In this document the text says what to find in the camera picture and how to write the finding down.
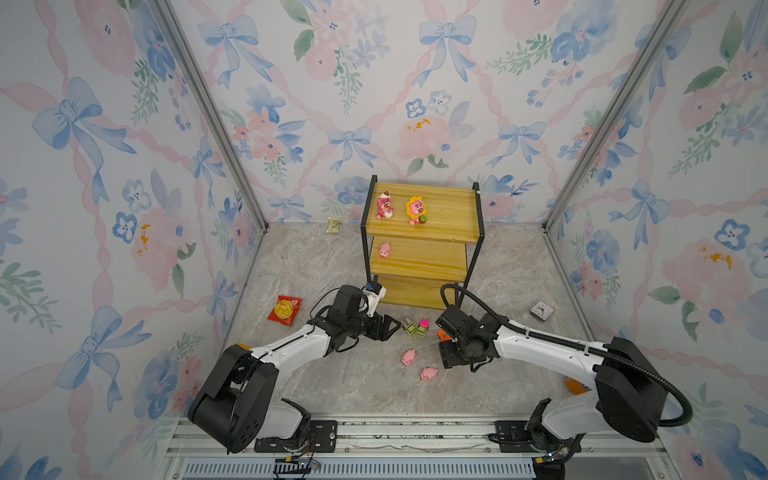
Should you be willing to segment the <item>pink bear strawberry hat figure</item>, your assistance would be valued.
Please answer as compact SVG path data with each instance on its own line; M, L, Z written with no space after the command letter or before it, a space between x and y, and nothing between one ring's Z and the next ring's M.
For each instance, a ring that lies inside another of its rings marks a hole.
M376 218L389 220L393 215L392 197L388 191L384 191L376 201Z

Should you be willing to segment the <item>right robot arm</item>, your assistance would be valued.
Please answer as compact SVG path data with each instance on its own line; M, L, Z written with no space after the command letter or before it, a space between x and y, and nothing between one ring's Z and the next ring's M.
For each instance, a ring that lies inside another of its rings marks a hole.
M608 345L577 341L491 313L475 319L454 305L440 315L437 325L448 335L439 345L447 369L477 370L495 359L516 360L587 387L586 393L558 402L541 400L525 426L509 436L510 442L555 453L587 433L612 430L641 443L656 439L667 392L650 363L627 341L618 339Z

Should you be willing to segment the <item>pink bear yellow flower figure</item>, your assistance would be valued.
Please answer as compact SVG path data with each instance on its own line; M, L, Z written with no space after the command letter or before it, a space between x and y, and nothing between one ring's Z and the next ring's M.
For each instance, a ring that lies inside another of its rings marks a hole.
M406 204L410 225L421 225L427 222L426 205L421 196L414 196Z

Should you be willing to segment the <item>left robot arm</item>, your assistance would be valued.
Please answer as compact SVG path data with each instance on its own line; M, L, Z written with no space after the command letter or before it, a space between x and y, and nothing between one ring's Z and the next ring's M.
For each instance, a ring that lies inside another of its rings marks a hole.
M311 413L287 398L276 400L276 385L306 364L355 348L362 337L386 342L401 327L376 311L386 295L381 284L343 285L333 292L333 303L293 334L255 349L225 349L192 401L188 420L229 453L251 445L285 452L313 447Z

